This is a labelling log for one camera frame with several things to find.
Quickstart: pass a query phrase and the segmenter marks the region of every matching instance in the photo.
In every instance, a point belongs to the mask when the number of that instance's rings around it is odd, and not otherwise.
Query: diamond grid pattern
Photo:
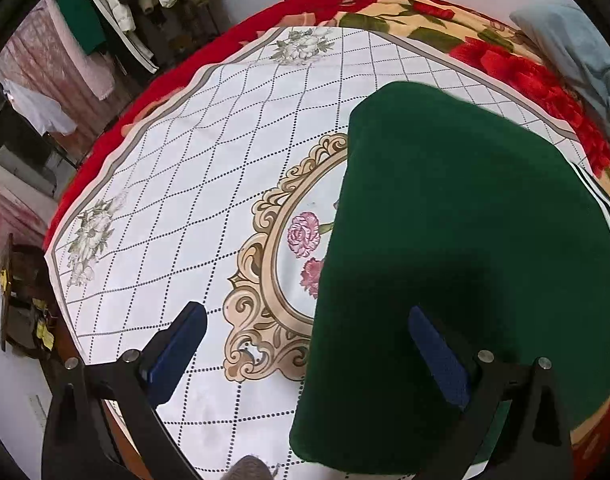
[[[289,448],[302,383],[280,373],[242,384],[226,380],[223,345],[231,325],[222,303],[236,253],[252,233],[253,203],[320,136],[345,132],[358,102],[390,81],[422,82],[521,124],[570,161],[586,164],[577,142],[493,85],[365,31],[335,28],[329,37],[333,49],[307,66],[276,65],[270,46],[223,65],[152,124],[97,194],[129,193],[95,280],[64,287],[74,331],[91,363],[141,348],[187,301],[205,304],[205,339],[186,378],[158,411],[206,480],[219,478],[249,453],[280,468],[282,480],[356,476],[305,463]],[[77,228],[76,221],[66,228],[54,253],[63,284],[67,245]]]

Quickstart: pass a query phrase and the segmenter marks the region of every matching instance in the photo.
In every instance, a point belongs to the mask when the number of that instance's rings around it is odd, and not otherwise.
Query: printed ornate gold frame
[[[346,158],[345,134],[321,137],[309,156],[252,207],[256,233],[238,253],[238,270],[229,279],[234,290],[223,305],[225,318],[234,326],[223,362],[230,381],[262,379],[276,370],[291,380],[304,378],[313,319],[294,310],[280,290],[278,243],[298,202]],[[255,359],[246,345],[253,345],[262,357]]]

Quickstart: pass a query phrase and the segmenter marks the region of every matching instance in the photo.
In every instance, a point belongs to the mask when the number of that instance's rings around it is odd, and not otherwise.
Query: bolt
[[[478,352],[478,358],[483,363],[491,363],[494,361],[494,354],[492,354],[489,350],[481,350]]]
[[[140,352],[138,350],[125,350],[125,353],[120,356],[120,358],[126,363],[133,363],[140,356]]]
[[[77,366],[78,366],[78,359],[75,357],[70,357],[69,359],[67,359],[67,361],[65,361],[65,368],[67,370],[73,370]]]
[[[549,370],[551,368],[551,361],[546,357],[541,357],[538,359],[538,366],[540,366],[543,370]]]

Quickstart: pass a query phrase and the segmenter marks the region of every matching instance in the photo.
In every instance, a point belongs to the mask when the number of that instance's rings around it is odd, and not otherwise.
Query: blue gripper pad
[[[172,336],[147,371],[147,399],[156,407],[171,399],[194,353],[207,332],[207,312],[190,302],[167,329]]]
[[[469,376],[421,308],[413,306],[407,321],[416,347],[445,400],[464,410],[469,403]]]

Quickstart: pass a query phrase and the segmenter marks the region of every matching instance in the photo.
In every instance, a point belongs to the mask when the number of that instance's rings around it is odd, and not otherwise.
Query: bed
[[[435,86],[531,130],[610,195],[610,148],[545,62],[519,31],[439,0],[284,0],[234,27],[157,79],[63,197],[46,259],[83,359],[142,348],[199,301],[207,335],[158,413],[200,475],[254,454],[283,480],[353,476],[288,442],[349,114],[388,82]],[[578,470],[606,433],[610,398],[572,434]]]

